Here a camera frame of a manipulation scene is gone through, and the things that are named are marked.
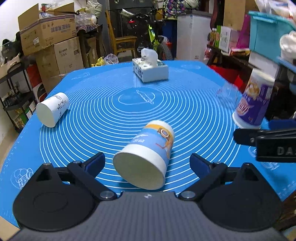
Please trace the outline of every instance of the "magenta bag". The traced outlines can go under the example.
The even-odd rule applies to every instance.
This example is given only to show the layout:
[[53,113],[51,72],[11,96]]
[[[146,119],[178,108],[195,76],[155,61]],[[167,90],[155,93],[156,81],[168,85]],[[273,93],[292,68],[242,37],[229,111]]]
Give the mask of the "magenta bag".
[[242,30],[237,41],[237,48],[249,48],[250,45],[250,28],[251,28],[251,16],[246,14],[244,16],[244,23]]

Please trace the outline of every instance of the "concentric circle pattern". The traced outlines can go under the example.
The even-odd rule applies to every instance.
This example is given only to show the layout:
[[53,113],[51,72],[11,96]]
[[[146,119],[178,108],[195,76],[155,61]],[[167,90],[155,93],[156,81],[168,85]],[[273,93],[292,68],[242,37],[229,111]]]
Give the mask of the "concentric circle pattern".
[[112,164],[120,151],[152,120],[163,120],[175,131],[175,142],[163,191],[180,193],[198,180],[189,157],[198,153],[209,161],[231,165],[239,145],[232,140],[232,109],[216,97],[219,85],[190,71],[170,68],[169,81],[144,84],[131,67],[82,76],[69,89],[69,110],[55,128],[42,126],[40,152],[44,162],[63,167],[85,161],[101,151],[106,165],[98,181],[116,193],[141,191],[126,182]]

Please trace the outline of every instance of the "teal storage bin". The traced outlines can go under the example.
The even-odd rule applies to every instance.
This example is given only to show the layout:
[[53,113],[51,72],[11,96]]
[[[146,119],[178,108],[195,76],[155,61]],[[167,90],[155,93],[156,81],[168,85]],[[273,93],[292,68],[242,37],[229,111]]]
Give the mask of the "teal storage bin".
[[257,52],[274,62],[281,56],[279,40],[284,34],[295,30],[295,26],[286,18],[249,11],[251,16],[250,50]]

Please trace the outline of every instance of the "white tissue box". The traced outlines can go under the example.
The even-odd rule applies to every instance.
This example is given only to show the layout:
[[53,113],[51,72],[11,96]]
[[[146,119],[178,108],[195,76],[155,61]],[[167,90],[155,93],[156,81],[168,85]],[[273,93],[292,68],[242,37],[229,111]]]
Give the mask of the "white tissue box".
[[134,58],[133,71],[144,83],[168,79],[168,66],[159,59],[157,60],[157,67],[153,67],[144,58]]

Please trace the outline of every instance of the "metal bolt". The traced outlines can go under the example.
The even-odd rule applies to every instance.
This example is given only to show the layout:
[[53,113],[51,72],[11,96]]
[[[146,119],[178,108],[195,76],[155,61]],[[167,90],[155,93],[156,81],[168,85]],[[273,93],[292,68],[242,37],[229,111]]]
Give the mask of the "metal bolt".
[[110,199],[110,198],[113,198],[114,197],[114,192],[111,192],[111,191],[102,191],[100,193],[100,197],[101,198],[104,198],[104,199]]
[[184,192],[181,192],[181,196],[183,198],[190,199],[190,198],[194,198],[195,197],[195,193],[192,192],[192,191],[184,191]]

